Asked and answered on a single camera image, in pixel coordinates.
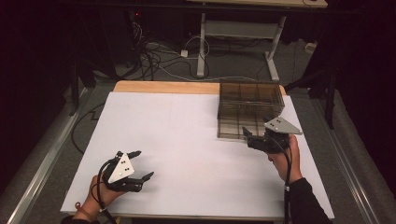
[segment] power cord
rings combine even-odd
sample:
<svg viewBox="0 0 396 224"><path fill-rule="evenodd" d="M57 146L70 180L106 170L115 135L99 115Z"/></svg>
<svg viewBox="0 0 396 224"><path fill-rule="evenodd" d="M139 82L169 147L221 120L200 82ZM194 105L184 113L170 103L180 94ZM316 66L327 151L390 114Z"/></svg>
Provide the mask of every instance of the power cord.
<svg viewBox="0 0 396 224"><path fill-rule="evenodd" d="M88 111L86 114L84 114L84 115L76 122L75 126L74 126L73 129L72 129L72 133L71 133L72 143L73 143L74 147L76 148L76 150L77 150L79 153L81 153L82 155L84 155L84 151L82 151L82 149L78 146L78 144L76 143L76 139L75 139L76 128L77 128L77 126L79 125L79 123L80 123L85 117L87 117L89 114L92 114L91 120L95 120L95 121L99 120L99 119L97 119L97 118L95 117L95 115L96 115L96 111L95 111L95 110L96 110L97 108L99 108L100 106L103 106L104 104L105 104L105 103L101 103L101 104L95 106L94 108L92 108L92 109L91 109L90 111Z"/></svg>

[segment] white bracket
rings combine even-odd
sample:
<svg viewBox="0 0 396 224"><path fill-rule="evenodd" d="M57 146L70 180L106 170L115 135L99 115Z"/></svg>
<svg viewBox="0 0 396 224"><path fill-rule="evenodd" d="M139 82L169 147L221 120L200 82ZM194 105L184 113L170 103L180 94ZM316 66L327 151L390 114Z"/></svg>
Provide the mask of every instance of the white bracket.
<svg viewBox="0 0 396 224"><path fill-rule="evenodd" d="M270 121L264 123L265 128L274 131L276 133L295 133L295 134L303 134L298 128L289 123L287 120L282 117L277 117L271 119Z"/></svg>
<svg viewBox="0 0 396 224"><path fill-rule="evenodd" d="M134 173L134 167L132 167L128 154L124 153L122 154L119 163L114 169L113 174L111 174L110 178L108 179L108 183L109 184L114 183L133 173Z"/></svg>

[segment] white table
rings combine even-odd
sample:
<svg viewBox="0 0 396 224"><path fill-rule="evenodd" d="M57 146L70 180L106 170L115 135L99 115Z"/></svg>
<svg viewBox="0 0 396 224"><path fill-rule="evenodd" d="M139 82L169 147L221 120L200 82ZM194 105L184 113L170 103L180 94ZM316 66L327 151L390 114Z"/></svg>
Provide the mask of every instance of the white table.
<svg viewBox="0 0 396 224"><path fill-rule="evenodd" d="M325 0L188 0L203 4L222 3L222 4L242 4L254 6L268 7L311 7L325 8L327 3ZM222 35L250 38L267 38L273 39L271 50L265 52L265 61L267 61L271 79L279 80L277 74L274 54L276 46L282 34L286 17L280 17L278 23L256 23L256 22L239 22L239 21L208 21L205 13L201 18L201 42L200 55L198 57L197 76L203 77L205 74L205 36L206 35Z"/></svg>
<svg viewBox="0 0 396 224"><path fill-rule="evenodd" d="M197 93L199 87L203 93ZM140 192L111 204L112 215L282 220L284 183L273 164L244 141L217 138L218 89L216 83L119 83L107 98L61 211L75 213L92 176L118 151L141 150L132 159L131 177L155 174ZM179 93L162 93L175 91ZM301 129L289 96L284 101L282 117ZM326 214L334 218L305 138L297 138L302 172Z"/></svg>

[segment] wrist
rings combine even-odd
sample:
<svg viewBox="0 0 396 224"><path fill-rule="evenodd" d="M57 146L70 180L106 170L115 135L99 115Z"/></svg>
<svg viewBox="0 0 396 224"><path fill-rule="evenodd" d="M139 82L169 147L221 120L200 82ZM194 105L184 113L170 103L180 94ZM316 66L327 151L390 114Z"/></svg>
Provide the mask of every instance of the wrist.
<svg viewBox="0 0 396 224"><path fill-rule="evenodd" d="M293 183L293 182L295 182L295 181L297 181L297 180L299 180L301 178L303 178L303 175L301 173L291 174L289 183L291 184L291 183Z"/></svg>
<svg viewBox="0 0 396 224"><path fill-rule="evenodd" d="M82 206L76 203L77 212L73 219L83 219L89 222L94 222L100 212L100 206L97 202L85 202Z"/></svg>

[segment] table leg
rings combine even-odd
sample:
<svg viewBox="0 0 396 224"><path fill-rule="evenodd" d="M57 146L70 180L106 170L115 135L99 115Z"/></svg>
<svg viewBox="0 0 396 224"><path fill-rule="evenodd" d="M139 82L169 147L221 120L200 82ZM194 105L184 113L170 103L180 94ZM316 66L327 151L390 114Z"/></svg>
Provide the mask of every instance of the table leg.
<svg viewBox="0 0 396 224"><path fill-rule="evenodd" d="M280 18L280 21L279 21L279 23L277 25L277 28L276 28L275 36L273 38L273 44L272 44L272 47L271 47L271 51L269 51L269 52L266 51L265 52L265 57L266 57L266 60L267 60L268 69L270 71L271 79L273 81L279 81L279 75L277 74L275 63L274 63L274 55L275 55L275 52L276 52L277 43L279 42L280 35L282 34L282 31L283 31L283 26L285 25L285 20L286 20L286 17L281 17Z"/></svg>
<svg viewBox="0 0 396 224"><path fill-rule="evenodd" d="M203 77L205 74L205 13L202 13L201 18L201 40L198 55L197 76Z"/></svg>

